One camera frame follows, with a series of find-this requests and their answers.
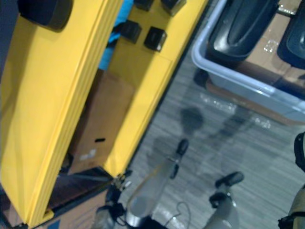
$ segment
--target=black square button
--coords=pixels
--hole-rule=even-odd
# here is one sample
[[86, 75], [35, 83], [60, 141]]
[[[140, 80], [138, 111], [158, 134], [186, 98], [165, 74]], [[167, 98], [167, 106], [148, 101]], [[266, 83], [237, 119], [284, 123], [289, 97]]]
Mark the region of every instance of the black square button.
[[127, 20], [121, 30], [121, 36], [136, 43], [141, 33], [141, 26], [133, 21]]
[[153, 4], [153, 0], [134, 0], [135, 6], [141, 10], [149, 11]]
[[164, 30], [152, 26], [145, 38], [144, 45], [149, 49], [160, 52], [166, 37]]
[[186, 0], [161, 0], [163, 8], [174, 16], [186, 4]]

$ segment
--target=plastic storage bin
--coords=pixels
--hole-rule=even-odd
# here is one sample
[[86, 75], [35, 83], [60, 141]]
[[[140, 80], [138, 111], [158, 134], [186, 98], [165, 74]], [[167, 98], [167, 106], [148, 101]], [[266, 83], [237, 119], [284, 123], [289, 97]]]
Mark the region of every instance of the plastic storage bin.
[[304, 122], [305, 101], [206, 58], [209, 36], [226, 2], [227, 0], [219, 0], [208, 23], [197, 38], [192, 50], [194, 64], [209, 73], [213, 84], [265, 106], [288, 119]]

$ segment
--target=yellow panel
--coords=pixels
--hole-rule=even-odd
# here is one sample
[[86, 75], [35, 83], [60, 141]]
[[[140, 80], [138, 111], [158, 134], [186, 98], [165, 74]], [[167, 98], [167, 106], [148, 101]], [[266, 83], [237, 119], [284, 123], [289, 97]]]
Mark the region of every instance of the yellow panel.
[[[118, 175], [129, 163], [207, 2], [188, 0], [174, 17], [165, 12], [159, 0], [149, 12], [133, 7], [129, 19], [142, 27], [140, 37], [136, 44], [120, 39], [109, 66], [110, 72], [137, 88], [114, 147], [101, 165], [111, 175]], [[151, 26], [167, 33], [161, 52], [143, 45]]]
[[0, 181], [22, 220], [46, 212], [122, 0], [74, 0], [53, 32], [19, 17], [1, 80]]

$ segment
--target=black wire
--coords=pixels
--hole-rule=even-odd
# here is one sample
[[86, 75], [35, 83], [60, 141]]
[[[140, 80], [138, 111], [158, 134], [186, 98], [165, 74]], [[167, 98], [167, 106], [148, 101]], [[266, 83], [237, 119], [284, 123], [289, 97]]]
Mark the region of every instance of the black wire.
[[190, 210], [189, 205], [188, 205], [186, 202], [184, 202], [184, 201], [181, 201], [181, 202], [179, 202], [179, 203], [176, 205], [176, 209], [177, 209], [178, 213], [175, 214], [175, 215], [173, 215], [173, 216], [164, 224], [165, 227], [172, 221], [173, 218], [178, 217], [178, 216], [181, 215], [181, 211], [179, 210], [179, 206], [180, 206], [181, 204], [184, 204], [184, 205], [186, 206], [186, 209], [187, 209], [188, 215], [189, 215], [186, 229], [188, 229], [188, 228], [190, 227], [190, 224], [191, 224], [191, 210]]

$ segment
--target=black knob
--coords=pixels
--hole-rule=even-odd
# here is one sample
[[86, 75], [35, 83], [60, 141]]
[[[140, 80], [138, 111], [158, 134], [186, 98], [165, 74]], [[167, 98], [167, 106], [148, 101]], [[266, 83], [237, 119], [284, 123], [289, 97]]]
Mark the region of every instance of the black knob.
[[141, 10], [149, 11], [153, 4], [153, 0], [134, 0], [134, 4]]
[[305, 133], [301, 133], [295, 138], [295, 163], [305, 172], [304, 135]]
[[55, 31], [66, 25], [72, 5], [72, 0], [18, 0], [22, 17]]
[[145, 38], [144, 45], [152, 50], [161, 51], [167, 35], [162, 29], [151, 27]]
[[174, 16], [186, 4], [186, 0], [161, 0], [163, 8]]
[[183, 156], [188, 147], [189, 147], [189, 141], [187, 139], [183, 139], [179, 143], [176, 153]]
[[121, 36], [128, 39], [132, 43], [136, 43], [142, 28], [136, 22], [127, 20], [121, 30]]

